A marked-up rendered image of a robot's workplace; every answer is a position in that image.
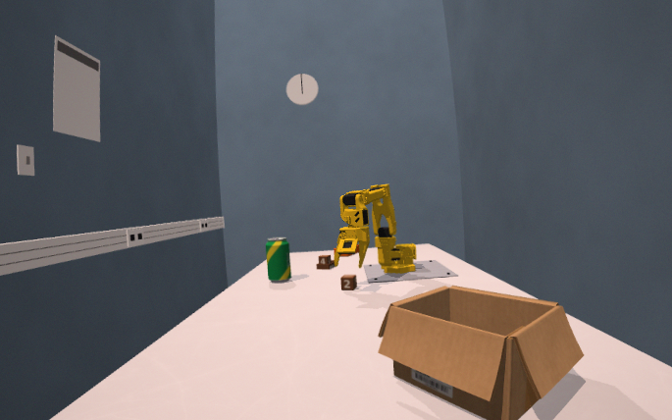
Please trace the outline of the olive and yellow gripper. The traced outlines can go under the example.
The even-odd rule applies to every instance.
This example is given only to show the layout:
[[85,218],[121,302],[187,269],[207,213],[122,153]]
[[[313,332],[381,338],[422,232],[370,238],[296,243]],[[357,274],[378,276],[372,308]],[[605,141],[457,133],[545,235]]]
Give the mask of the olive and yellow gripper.
[[354,226],[348,225],[348,227],[344,227],[339,230],[340,232],[337,239],[336,253],[334,256],[335,266],[338,265],[341,254],[355,254],[357,242],[359,241],[358,266],[361,268],[370,242],[369,227],[355,228]]

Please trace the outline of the green drink can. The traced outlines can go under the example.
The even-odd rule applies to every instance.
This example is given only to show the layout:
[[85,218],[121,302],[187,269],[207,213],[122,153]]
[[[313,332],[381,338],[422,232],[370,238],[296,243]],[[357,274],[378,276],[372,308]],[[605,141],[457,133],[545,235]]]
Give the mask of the green drink can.
[[[285,239],[282,239],[285,238]],[[291,279],[289,243],[286,237],[268,238],[266,243],[268,279],[272,283],[285,283]]]

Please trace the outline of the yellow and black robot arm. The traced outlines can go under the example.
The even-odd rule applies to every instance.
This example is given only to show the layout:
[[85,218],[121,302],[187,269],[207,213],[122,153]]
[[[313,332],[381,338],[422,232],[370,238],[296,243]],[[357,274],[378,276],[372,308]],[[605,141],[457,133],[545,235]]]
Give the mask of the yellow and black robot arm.
[[[395,245],[396,221],[390,199],[389,184],[372,185],[371,189],[348,192],[342,195],[339,201],[341,219],[355,228],[369,225],[368,209],[365,205],[373,202],[372,220],[376,235],[375,245],[378,248],[378,262],[382,269],[385,273],[395,274],[415,271],[414,245],[409,243]],[[348,207],[356,207],[356,209],[348,209]],[[388,227],[381,227],[382,215],[385,215]]]

